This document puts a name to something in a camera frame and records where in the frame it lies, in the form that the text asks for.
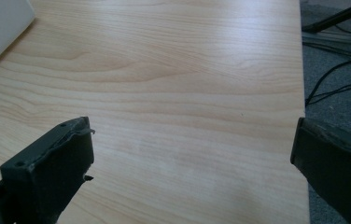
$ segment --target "black cable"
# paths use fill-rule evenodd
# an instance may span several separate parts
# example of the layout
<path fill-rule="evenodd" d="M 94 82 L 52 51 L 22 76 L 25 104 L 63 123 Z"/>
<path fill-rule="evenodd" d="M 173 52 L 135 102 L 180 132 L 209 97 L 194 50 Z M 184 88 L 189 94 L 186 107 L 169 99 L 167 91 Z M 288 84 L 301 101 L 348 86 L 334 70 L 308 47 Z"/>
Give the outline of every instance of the black cable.
<path fill-rule="evenodd" d="M 312 42 L 302 42 L 302 44 L 306 47 L 310 47 L 313 49 L 321 49 L 324 50 L 326 52 L 330 52 L 330 53 L 336 53 L 336 54 L 341 54 L 344 56 L 350 56 L 351 57 L 351 51 L 347 51 L 344 49 L 337 49 L 333 46 L 329 46 L 329 45 L 323 45 L 323 44 L 317 44 L 317 43 L 312 43 Z"/>
<path fill-rule="evenodd" d="M 325 99 L 331 97 L 331 96 L 334 95 L 334 94 L 337 94 L 337 93 L 340 93 L 340 92 L 344 92 L 344 91 L 351 91 L 351 84 L 342 86 L 341 88 L 339 88 L 339 89 L 337 89 L 337 90 L 335 90 L 335 91 L 327 91 L 327 92 L 324 92 L 324 93 L 320 93 L 320 94 L 318 94 L 318 95 L 315 95 L 315 96 L 312 97 L 312 99 L 313 99 L 313 98 L 316 98 L 316 97 L 319 97 L 319 96 L 323 96 L 323 97 L 321 97 L 320 99 L 315 100 L 315 101 L 313 101 L 313 102 L 310 102 L 309 105 L 316 104 L 316 103 L 318 103 L 318 102 L 320 102 L 320 101 L 322 101 L 322 100 L 325 100 Z"/>
<path fill-rule="evenodd" d="M 340 27 L 339 25 L 335 25 L 335 27 L 336 27 L 338 30 L 342 31 L 342 32 L 351 34 L 351 31 L 345 30 L 344 28 Z"/>
<path fill-rule="evenodd" d="M 327 76 L 329 76 L 332 72 L 334 72 L 335 70 L 337 70 L 338 68 L 341 68 L 343 66 L 349 65 L 351 64 L 351 60 L 344 62 L 344 63 L 340 63 L 338 65 L 333 66 L 328 72 L 326 72 L 319 80 L 318 82 L 315 84 L 315 87 L 313 88 L 313 90 L 310 92 L 309 96 L 307 97 L 307 99 L 304 102 L 305 106 L 308 106 L 310 104 L 310 102 L 312 101 L 313 97 L 315 96 L 316 91 L 318 90 L 318 87 L 321 85 L 321 83 L 324 81 L 325 78 L 327 78 Z"/>

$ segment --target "light wood grain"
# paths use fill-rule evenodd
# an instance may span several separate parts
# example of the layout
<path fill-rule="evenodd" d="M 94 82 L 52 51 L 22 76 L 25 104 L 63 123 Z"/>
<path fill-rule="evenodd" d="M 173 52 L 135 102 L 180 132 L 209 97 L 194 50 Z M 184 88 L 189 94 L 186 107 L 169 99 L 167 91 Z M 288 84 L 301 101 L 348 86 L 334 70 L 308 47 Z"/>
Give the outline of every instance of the light wood grain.
<path fill-rule="evenodd" d="M 32 0 L 0 57 L 0 165 L 89 116 L 60 223 L 307 223 L 299 1 Z"/>

